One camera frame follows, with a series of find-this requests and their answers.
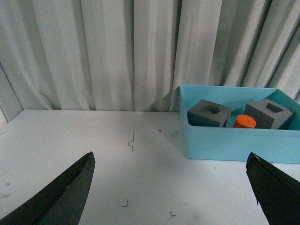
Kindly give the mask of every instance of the plastic container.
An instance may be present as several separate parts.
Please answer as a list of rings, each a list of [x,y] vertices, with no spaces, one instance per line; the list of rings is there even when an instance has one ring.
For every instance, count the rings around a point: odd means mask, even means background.
[[[288,130],[233,128],[247,103],[266,98],[295,112]],[[189,125],[187,112],[201,99],[232,108],[228,127]],[[300,164],[300,105],[280,90],[181,85],[180,121],[187,158],[246,161],[254,152],[269,162]]]

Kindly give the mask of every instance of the scuff mark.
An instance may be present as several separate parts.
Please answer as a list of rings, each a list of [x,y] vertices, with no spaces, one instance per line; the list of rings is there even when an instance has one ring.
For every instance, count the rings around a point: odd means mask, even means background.
[[[0,198],[8,198],[10,196],[11,196],[11,193],[6,194],[6,195],[3,195],[3,194],[0,193]]]
[[[176,216],[176,214],[173,214],[172,211],[169,212],[169,214],[171,215],[171,217],[175,217]]]
[[[134,142],[134,141],[135,141],[135,134],[133,134],[133,140],[132,140],[132,141],[129,141],[128,144],[127,144],[127,146],[129,146],[129,147],[132,148],[132,151],[133,151],[133,146],[130,145],[129,143]]]
[[[127,208],[129,200],[127,199],[127,204],[125,206],[121,206],[121,208]]]

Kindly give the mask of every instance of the white table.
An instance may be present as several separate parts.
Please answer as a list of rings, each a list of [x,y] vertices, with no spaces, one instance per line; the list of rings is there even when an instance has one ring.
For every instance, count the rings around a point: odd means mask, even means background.
[[[246,163],[187,159],[171,112],[23,111],[0,130],[0,218],[90,151],[81,225],[268,224]],[[300,180],[300,165],[274,165]]]

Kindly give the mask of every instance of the circular hole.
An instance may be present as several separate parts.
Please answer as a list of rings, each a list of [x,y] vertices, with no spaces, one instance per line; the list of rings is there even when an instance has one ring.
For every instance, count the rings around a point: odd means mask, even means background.
[[[201,111],[206,114],[218,114],[220,112],[219,108],[214,105],[204,105],[201,107]]]

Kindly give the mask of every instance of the gray cube block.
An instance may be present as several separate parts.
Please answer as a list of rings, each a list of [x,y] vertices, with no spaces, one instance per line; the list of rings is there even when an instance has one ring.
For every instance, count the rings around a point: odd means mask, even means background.
[[[246,105],[244,114],[256,120],[261,129],[288,129],[294,112],[269,99],[251,102]]]
[[[202,99],[187,112],[192,126],[227,127],[231,108]]]

